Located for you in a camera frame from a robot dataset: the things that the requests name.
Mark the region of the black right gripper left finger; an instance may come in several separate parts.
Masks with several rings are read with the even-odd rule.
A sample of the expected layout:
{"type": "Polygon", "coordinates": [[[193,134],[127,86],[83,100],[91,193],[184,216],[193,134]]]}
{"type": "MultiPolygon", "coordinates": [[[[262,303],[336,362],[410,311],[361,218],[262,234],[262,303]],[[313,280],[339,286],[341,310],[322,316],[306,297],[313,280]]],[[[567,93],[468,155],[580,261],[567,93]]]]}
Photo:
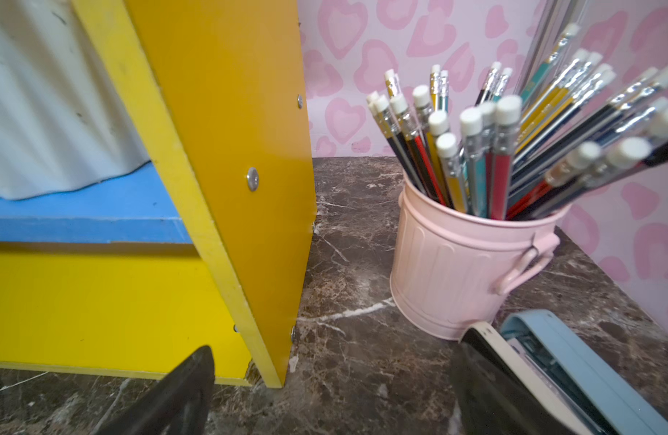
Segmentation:
{"type": "Polygon", "coordinates": [[[181,364],[112,422],[101,434],[202,434],[214,389],[210,346],[196,349],[181,364]]]}

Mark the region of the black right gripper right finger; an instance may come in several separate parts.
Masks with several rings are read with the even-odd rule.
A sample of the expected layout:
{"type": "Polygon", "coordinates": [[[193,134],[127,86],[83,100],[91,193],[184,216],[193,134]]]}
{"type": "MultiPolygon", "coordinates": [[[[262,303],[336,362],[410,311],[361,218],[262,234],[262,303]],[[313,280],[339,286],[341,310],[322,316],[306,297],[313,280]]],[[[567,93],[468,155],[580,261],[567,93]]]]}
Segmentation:
{"type": "Polygon", "coordinates": [[[565,397],[487,322],[455,351],[452,382],[468,434],[588,434],[565,397]]]}

